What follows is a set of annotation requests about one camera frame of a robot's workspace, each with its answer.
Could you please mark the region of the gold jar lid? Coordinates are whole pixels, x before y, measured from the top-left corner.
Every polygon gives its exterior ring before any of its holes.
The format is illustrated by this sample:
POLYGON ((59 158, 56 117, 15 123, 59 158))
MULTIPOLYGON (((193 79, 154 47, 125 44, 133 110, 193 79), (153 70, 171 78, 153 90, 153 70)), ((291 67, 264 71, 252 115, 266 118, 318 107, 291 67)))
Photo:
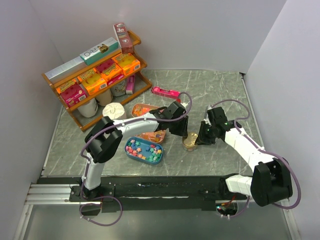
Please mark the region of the gold jar lid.
POLYGON ((196 145, 196 140, 198 138, 198 134, 195 132, 190 132, 188 133, 187 137, 184 137, 182 139, 182 144, 186 147, 186 148, 195 148, 196 145))

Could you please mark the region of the blue tin of star candies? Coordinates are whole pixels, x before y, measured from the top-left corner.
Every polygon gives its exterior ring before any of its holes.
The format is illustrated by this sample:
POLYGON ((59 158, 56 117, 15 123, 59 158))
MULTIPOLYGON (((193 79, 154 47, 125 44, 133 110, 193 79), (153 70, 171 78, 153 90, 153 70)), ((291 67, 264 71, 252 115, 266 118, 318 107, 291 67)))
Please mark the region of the blue tin of star candies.
POLYGON ((160 144, 136 136, 127 140, 124 151, 129 158, 150 165, 159 164, 164 155, 160 144))

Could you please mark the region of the clear plastic jar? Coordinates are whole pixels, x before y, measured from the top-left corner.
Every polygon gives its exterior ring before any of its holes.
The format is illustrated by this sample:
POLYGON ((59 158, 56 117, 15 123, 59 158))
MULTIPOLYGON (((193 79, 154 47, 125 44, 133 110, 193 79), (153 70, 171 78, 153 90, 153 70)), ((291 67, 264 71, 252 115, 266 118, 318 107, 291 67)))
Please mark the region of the clear plastic jar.
POLYGON ((182 144, 182 146, 183 146, 183 149, 188 151, 188 152, 192 152, 192 151, 197 149, 197 145, 185 145, 185 144, 182 144))

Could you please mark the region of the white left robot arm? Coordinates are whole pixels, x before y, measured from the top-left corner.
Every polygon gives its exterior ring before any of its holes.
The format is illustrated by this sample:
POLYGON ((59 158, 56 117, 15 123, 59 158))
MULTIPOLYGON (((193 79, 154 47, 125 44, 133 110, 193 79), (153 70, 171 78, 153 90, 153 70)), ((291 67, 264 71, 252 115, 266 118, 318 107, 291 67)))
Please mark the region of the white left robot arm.
POLYGON ((86 159, 81 177, 80 195, 87 201, 94 201, 99 195, 102 171, 105 163, 111 160, 121 141, 142 133, 169 130, 176 136, 188 136, 188 113, 190 103, 185 108, 178 101, 169 106, 153 109, 141 116, 122 120, 103 117, 85 138, 80 151, 86 159))

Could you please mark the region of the pink tin of lollipops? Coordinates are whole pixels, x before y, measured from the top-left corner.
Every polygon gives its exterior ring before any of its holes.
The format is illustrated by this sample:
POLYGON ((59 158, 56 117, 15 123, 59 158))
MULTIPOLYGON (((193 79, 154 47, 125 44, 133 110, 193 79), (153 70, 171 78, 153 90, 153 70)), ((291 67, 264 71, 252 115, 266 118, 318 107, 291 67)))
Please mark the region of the pink tin of lollipops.
POLYGON ((144 132, 141 134, 137 134, 136 137, 153 142, 161 144, 164 141, 166 135, 165 130, 159 130, 156 132, 144 132))

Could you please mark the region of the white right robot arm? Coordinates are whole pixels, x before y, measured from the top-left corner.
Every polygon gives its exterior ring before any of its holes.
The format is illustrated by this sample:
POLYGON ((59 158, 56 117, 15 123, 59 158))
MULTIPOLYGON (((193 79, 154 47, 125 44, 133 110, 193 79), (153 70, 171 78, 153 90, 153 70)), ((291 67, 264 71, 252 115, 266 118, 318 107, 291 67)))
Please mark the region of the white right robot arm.
POLYGON ((214 145, 220 139, 232 147, 248 164, 253 174, 229 174, 220 178, 218 193, 223 199, 242 194, 261 207, 288 199, 293 195, 291 174, 273 155, 263 153, 239 123, 228 120, 222 107, 207 107, 200 124, 196 145, 214 145))

